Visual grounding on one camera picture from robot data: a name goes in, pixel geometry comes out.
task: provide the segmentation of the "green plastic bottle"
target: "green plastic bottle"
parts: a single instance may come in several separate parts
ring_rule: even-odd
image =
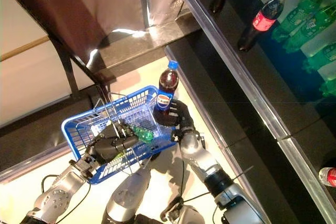
[[[320,9],[312,18],[307,20],[292,37],[286,40],[283,46],[286,53],[298,51],[304,43],[325,30],[335,20],[336,2]]]
[[[292,10],[283,22],[273,30],[272,39],[282,42],[288,38],[289,34],[295,30],[302,22],[309,18],[311,13],[319,9],[323,0],[301,0],[298,6]]]
[[[144,143],[149,144],[154,139],[153,132],[151,132],[149,130],[146,130],[142,127],[137,127],[137,126],[132,127],[132,129],[133,129],[135,135],[138,136],[139,140],[143,141]]]
[[[326,45],[315,55],[304,60],[302,68],[306,72],[311,73],[334,60],[336,60],[336,41]]]
[[[326,81],[321,85],[320,91],[322,91],[324,97],[336,95],[336,79],[333,79],[332,81]]]

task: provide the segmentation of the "bottle cap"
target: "bottle cap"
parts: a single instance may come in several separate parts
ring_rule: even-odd
[[[175,60],[170,60],[169,64],[168,64],[168,67],[170,69],[176,70],[179,67],[179,63]]]

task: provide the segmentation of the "green object in basket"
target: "green object in basket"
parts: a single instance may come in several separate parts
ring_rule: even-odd
[[[134,126],[132,127],[135,135],[138,136],[140,141],[143,141],[144,143],[151,143],[154,138],[154,133],[152,131],[146,130],[142,127]]]

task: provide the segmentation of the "blue shopping basket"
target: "blue shopping basket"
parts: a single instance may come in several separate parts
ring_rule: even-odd
[[[106,127],[110,120],[109,116],[114,122],[118,116],[131,126],[139,126],[154,133],[154,139],[150,144],[139,141],[127,149],[124,155],[119,155],[108,164],[99,167],[90,180],[92,184],[98,184],[126,167],[175,144],[170,141],[172,128],[158,125],[153,117],[157,90],[154,86],[147,86],[113,101],[115,110],[109,103],[63,121],[62,131],[76,160],[84,154],[93,138]]]

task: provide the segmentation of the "pepsi label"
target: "pepsi label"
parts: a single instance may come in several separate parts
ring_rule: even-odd
[[[172,100],[174,94],[163,92],[159,90],[156,99],[156,105],[160,110],[167,110],[169,108],[170,101]]]

